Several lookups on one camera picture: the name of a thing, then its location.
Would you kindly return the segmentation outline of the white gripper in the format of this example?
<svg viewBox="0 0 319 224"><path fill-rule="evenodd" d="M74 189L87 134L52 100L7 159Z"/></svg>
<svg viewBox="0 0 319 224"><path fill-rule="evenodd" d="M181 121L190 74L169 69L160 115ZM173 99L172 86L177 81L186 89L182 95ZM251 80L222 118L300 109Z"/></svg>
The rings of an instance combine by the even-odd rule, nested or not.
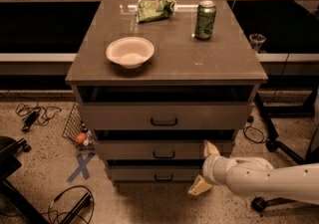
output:
<svg viewBox="0 0 319 224"><path fill-rule="evenodd" d="M212 187L211 184L223 184L229 164L229 159L220 156L219 150L213 143L209 140L205 140L203 144L203 155L206 158L202 166L203 176L199 174L194 180L193 185L187 191L188 194L193 196L208 191Z"/></svg>

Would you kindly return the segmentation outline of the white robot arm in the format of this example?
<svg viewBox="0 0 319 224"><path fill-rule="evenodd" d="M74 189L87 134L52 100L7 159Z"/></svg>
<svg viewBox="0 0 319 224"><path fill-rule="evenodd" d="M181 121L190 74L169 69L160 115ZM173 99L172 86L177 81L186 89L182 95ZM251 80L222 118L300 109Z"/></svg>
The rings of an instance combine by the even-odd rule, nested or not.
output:
<svg viewBox="0 0 319 224"><path fill-rule="evenodd" d="M238 196L270 193L279 198L319 204L319 164L274 168L261 157L224 157L217 147L204 142L202 174L187 191L200 195L213 185L226 186Z"/></svg>

